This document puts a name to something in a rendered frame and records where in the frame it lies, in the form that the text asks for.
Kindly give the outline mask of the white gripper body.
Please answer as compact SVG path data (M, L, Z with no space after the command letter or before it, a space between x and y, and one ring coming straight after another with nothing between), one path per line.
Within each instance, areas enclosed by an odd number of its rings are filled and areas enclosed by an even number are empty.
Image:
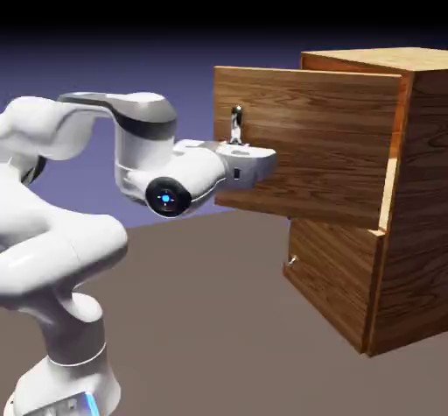
M250 189L273 173L277 163L274 150L251 145L220 143L216 154L226 166L226 178L220 182L219 191Z

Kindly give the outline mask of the wooden cabinet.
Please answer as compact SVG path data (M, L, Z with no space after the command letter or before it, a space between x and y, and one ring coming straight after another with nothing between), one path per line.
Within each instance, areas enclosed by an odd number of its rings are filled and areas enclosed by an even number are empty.
M300 64L401 77L378 227L385 240L361 354L448 332L448 48L310 51Z

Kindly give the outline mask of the long silver door handle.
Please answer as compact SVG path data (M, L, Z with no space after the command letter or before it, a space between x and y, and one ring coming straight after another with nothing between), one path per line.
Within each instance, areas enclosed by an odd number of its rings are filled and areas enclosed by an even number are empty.
M234 106L231 110L231 126L229 143L233 145L242 144L242 107Z

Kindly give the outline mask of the large wooden cabinet door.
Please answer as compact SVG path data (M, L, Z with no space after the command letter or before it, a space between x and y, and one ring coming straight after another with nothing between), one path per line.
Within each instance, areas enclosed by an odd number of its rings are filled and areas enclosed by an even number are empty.
M243 142L277 153L268 178L216 203L377 229L400 83L398 74L215 67L215 139L228 136L239 105Z

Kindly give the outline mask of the small wooden cabinet door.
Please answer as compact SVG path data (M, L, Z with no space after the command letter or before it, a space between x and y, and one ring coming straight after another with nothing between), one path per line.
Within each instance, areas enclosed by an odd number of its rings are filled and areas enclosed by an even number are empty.
M284 276L360 353L367 351L385 232L290 219Z

